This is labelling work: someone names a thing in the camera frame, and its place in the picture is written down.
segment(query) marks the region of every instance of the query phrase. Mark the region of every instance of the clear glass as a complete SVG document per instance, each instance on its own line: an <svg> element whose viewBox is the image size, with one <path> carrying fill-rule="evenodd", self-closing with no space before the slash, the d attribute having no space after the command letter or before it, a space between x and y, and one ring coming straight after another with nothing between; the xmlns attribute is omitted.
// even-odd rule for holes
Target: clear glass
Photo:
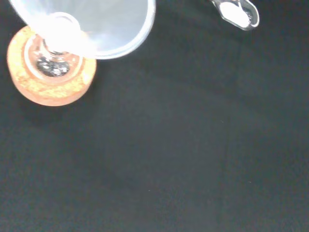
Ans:
<svg viewBox="0 0 309 232"><path fill-rule="evenodd" d="M124 56L148 36L155 0L10 0L36 33L88 58Z"/></svg>
<svg viewBox="0 0 309 232"><path fill-rule="evenodd" d="M211 0L221 17L242 30L251 30L260 23L259 12L249 0Z"/></svg>

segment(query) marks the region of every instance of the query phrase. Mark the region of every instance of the black cloth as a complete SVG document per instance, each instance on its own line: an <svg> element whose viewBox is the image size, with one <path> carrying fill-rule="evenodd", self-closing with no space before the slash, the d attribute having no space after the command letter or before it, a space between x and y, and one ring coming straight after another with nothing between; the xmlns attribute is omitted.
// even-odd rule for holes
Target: black cloth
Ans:
<svg viewBox="0 0 309 232"><path fill-rule="evenodd" d="M253 2L242 31L158 0L142 46L50 108L12 83L1 1L0 231L309 231L309 4Z"/></svg>

